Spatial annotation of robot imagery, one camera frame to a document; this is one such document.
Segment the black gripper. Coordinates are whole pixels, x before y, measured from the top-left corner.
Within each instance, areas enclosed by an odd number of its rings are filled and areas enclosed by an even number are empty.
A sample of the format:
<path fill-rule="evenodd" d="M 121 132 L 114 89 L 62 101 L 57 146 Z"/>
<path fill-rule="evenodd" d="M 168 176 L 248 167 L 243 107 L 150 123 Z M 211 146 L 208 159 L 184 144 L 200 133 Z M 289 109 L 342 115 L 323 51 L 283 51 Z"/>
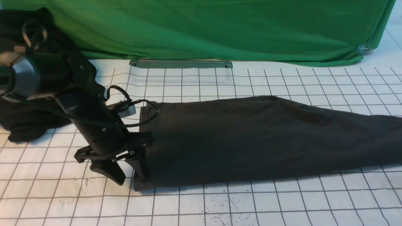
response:
<path fill-rule="evenodd" d="M 147 180 L 146 146 L 151 146 L 155 140 L 151 132 L 129 132 L 127 125 L 108 109 L 105 102 L 79 89 L 57 95 L 56 101 L 88 143 L 74 155 L 79 163 L 91 160 L 92 172 L 122 186 L 126 176 L 114 161 L 128 152 L 124 161 L 132 167 L 136 177 Z"/>

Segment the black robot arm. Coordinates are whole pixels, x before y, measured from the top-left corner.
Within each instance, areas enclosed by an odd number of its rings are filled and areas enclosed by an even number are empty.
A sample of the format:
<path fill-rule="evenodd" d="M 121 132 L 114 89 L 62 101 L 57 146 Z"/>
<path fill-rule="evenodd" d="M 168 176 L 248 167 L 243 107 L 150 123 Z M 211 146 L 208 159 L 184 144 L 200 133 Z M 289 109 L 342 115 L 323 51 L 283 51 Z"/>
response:
<path fill-rule="evenodd" d="M 89 144 L 74 158 L 78 163 L 89 160 L 93 172 L 121 186 L 126 177 L 118 161 L 124 160 L 145 181 L 149 176 L 145 148 L 154 138 L 150 132 L 129 132 L 128 128 L 155 119 L 160 113 L 155 104 L 133 101 L 116 85 L 105 89 L 77 51 L 39 53 L 48 35 L 38 21 L 26 22 L 22 36 L 26 48 L 1 53 L 1 97 L 70 119 Z"/>

